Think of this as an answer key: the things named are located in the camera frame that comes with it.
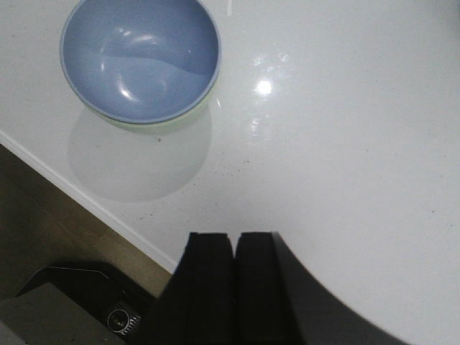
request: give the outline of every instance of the white countertop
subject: white countertop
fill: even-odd
[[[460,342],[457,0],[207,0],[210,103],[135,134],[67,85],[76,0],[0,1],[0,142],[168,270],[189,231],[278,231],[370,321]]]

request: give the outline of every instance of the wooden floor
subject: wooden floor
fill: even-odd
[[[56,261],[110,262],[158,296],[170,275],[0,145],[0,300]]]

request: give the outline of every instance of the blue bowl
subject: blue bowl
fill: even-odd
[[[200,103],[220,51],[216,24],[196,0],[82,0],[60,41],[82,102],[128,124],[168,121]]]

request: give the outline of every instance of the black object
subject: black object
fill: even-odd
[[[155,299],[103,263],[57,264],[19,295],[51,282],[131,345],[407,345],[334,297],[276,233],[190,234]]]
[[[242,234],[236,267],[239,344],[303,344],[285,296],[271,233]]]
[[[180,263],[130,344],[232,344],[233,252],[226,234],[190,234]]]
[[[120,338],[129,340],[155,298],[104,262],[62,262],[36,272],[20,296],[50,282]]]

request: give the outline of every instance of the bowl rim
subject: bowl rim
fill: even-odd
[[[163,122],[171,121],[173,119],[176,119],[183,114],[188,113],[189,111],[193,110],[196,106],[198,106],[201,101],[203,101],[206,96],[209,94],[211,89],[213,88],[214,84],[216,83],[216,79],[219,75],[220,67],[221,67],[221,59],[222,59],[222,45],[221,45],[221,35],[219,34],[219,30],[217,27],[216,20],[213,18],[211,15],[208,7],[201,1],[201,0],[189,0],[189,1],[195,1],[198,5],[201,6],[201,8],[204,10],[204,12],[207,14],[208,18],[211,20],[211,23],[214,28],[214,32],[216,33],[216,39],[217,39],[217,61],[216,61],[216,67],[214,68],[213,75],[209,79],[208,84],[204,88],[203,92],[200,93],[198,97],[195,98],[193,102],[188,104],[186,107],[165,115],[160,118],[156,119],[128,119],[123,116],[117,116],[114,114],[111,114],[107,111],[104,111],[103,109],[99,108],[98,106],[94,105],[91,103],[86,97],[77,89],[75,84],[72,82],[72,79],[70,78],[68,72],[67,72],[67,67],[65,65],[65,59],[64,59],[64,41],[65,41],[65,36],[67,34],[68,27],[70,25],[70,22],[72,21],[73,17],[77,13],[77,11],[80,9],[80,7],[86,3],[87,1],[94,1],[94,0],[80,0],[78,4],[75,5],[75,7],[72,9],[72,11],[69,13],[67,19],[65,20],[65,24],[63,27],[63,30],[60,35],[60,43],[59,43],[59,56],[60,56],[60,65],[63,70],[65,79],[67,80],[68,84],[72,88],[73,92],[77,95],[77,97],[87,106],[91,107],[93,110],[97,111],[98,113],[102,114],[103,116],[106,116],[107,118],[121,122],[122,124],[133,124],[133,125],[148,125],[148,124],[161,124]]]

